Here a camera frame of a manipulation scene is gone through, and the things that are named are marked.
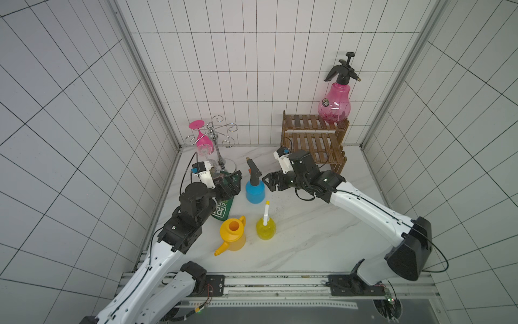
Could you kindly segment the blue spray bottle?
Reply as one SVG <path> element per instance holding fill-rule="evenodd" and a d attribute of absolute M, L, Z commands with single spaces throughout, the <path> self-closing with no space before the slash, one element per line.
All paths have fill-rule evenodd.
<path fill-rule="evenodd" d="M 247 157 L 246 162 L 250 173 L 250 180 L 246 184 L 246 198 L 250 203 L 259 204 L 265 199 L 265 185 L 260 179 L 262 172 L 251 158 Z"/>

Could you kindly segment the yellow spray bottle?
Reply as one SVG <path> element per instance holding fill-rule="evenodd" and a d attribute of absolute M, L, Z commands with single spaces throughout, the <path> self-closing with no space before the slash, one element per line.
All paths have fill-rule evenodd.
<path fill-rule="evenodd" d="M 256 233 L 261 240 L 270 240 L 276 233 L 276 224 L 269 216 L 270 201 L 267 201 L 263 217 L 256 223 Z"/>

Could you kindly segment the pink pressure sprayer bottle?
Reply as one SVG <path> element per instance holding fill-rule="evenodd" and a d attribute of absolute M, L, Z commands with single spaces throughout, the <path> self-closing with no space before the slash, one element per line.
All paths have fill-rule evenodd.
<path fill-rule="evenodd" d="M 340 59 L 339 65 L 333 66 L 325 78 L 325 82 L 335 82 L 330 87 L 318 106 L 318 113 L 326 122 L 342 122 L 351 112 L 349 93 L 350 80 L 361 82 L 361 78 L 351 66 L 351 60 L 356 56 L 353 51 L 346 53 L 347 60 Z"/>

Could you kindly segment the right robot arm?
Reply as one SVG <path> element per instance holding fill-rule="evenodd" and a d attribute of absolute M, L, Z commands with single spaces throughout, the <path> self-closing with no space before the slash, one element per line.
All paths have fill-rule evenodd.
<path fill-rule="evenodd" d="M 388 244 L 380 254 L 360 259 L 336 288 L 361 296 L 392 278 L 415 282 L 430 272 L 426 263 L 433 252 L 441 258 L 442 270 L 449 269 L 449 260 L 434 244 L 432 224 L 425 218 L 413 219 L 375 201 L 337 172 L 321 170 L 307 151 L 292 153 L 279 147 L 272 156 L 280 169 L 262 178 L 271 193 L 292 190 L 296 197 L 306 193 L 305 202 L 322 201 L 352 214 Z"/>

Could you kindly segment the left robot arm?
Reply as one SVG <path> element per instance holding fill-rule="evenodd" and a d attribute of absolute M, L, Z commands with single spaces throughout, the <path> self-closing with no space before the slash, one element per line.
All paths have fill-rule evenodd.
<path fill-rule="evenodd" d="M 206 270 L 183 256 L 202 234 L 202 226 L 221 201 L 241 191 L 241 171 L 222 178 L 202 176 L 186 186 L 179 206 L 151 242 L 148 255 L 119 294 L 83 323 L 158 323 L 189 295 L 206 287 Z"/>

